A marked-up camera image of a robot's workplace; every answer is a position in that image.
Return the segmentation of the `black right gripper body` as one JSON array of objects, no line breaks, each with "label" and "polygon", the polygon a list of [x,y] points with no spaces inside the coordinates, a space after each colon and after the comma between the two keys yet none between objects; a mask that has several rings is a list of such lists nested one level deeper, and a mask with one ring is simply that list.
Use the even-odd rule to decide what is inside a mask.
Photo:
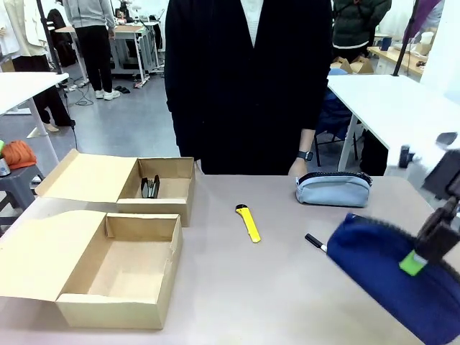
[{"label": "black right gripper body", "polygon": [[439,200],[459,200],[459,150],[446,151],[437,166],[428,174],[423,188]]}]

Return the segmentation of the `person's left hand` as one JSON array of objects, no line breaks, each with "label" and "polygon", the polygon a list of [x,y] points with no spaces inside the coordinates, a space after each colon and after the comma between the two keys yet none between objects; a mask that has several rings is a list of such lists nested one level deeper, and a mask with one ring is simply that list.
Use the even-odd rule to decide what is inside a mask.
[{"label": "person's left hand", "polygon": [[291,165],[288,175],[296,178],[301,178],[308,173],[307,162],[302,158],[296,158]]}]

